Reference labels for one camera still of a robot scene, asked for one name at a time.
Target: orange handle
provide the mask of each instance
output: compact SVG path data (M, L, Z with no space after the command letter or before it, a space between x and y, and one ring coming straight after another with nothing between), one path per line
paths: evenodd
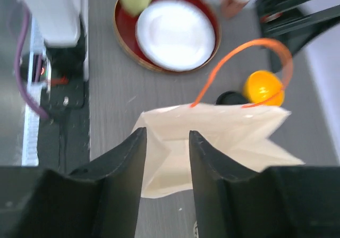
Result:
M291 52L289 51L289 49L282 44L280 41L278 40L273 40L273 39L269 39L269 38L260 38L260 39L255 39L255 40L251 40L246 42L245 44L242 44L241 46L235 48L233 51L231 51L229 54L227 54L221 61L218 62L218 64L215 66L215 68L212 70L212 72L209 75L208 81L205 84L205 86L203 87L203 89L201 90L201 92L198 94L195 102L193 102L191 104L191 108L195 107L202 99L202 97L204 96L204 94L207 92L208 88L210 87L210 85L213 83L217 72L219 71L219 69L224 65L225 62L227 62L232 56L236 55L237 53L245 50L246 48L249 48L251 46L265 46L273 51L275 51L277 53L277 55L279 56L281 63L282 63L282 67L283 67L283 78L282 78L282 88L279 92L273 94L271 97L269 97L268 99L257 103L257 104L247 104L247 105L243 105L243 108L249 108L249 107L256 107L259 105L262 105L270 100L272 100L273 98L277 97L281 91L284 91L286 89L286 87L288 86L292 76L293 76L293 57Z

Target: round tray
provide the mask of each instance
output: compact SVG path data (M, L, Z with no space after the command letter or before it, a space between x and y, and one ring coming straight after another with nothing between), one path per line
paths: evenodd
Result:
M143 54L143 52L141 51L137 43L137 39L135 36L135 26L138 20L138 16L134 18L129 16L123 10L120 0L117 0L116 5L115 5L115 10L114 10L114 16L113 16L113 25L114 25L114 30L117 35L119 44L140 65L152 71L172 73L172 74L182 74L182 73L189 73L189 72L195 71L203 67L215 56L217 52L217 49L221 42L221 28L220 28L220 25L218 23L215 13L212 11L210 6L205 3L205 1L203 0L185 0L185 1L190 2L196 7L198 7L199 9L201 9L203 13L207 16L207 18L210 20L212 26L214 27L215 48L210 58L204 64L200 65L199 67L191 71L184 71L184 72L166 70L154 64L151 60L149 60Z

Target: white paper bag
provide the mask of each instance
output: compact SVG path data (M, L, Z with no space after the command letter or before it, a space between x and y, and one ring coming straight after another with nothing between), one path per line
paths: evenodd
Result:
M257 172L273 165L303 164L268 139L289 115L276 106L208 104L142 113L133 128L146 127L148 133L142 197L159 198L192 189L190 130L200 132L215 148Z

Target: gray table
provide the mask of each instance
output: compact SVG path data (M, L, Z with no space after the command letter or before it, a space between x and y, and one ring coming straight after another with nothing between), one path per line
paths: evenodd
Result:
M187 75L148 71L120 49L112 27L116 0L89 0L91 159L121 143L143 111L193 102L209 71L230 50L259 37L253 10L230 21L220 17L222 44L204 68ZM283 105L292 111L271 139L307 164L336 164L335 149L303 53L294 58L293 79ZM254 71L268 69L267 52L258 47L233 57L219 72L203 101L214 103L227 90L240 90ZM192 191L161 199L142 199L136 237L193 237Z

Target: black mount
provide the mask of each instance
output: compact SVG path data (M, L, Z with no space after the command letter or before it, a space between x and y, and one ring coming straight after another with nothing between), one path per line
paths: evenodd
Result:
M340 23L340 5L305 14L298 6L310 0L257 0L256 10L262 37L281 41L297 54L318 35ZM281 63L270 52L271 70L281 70Z

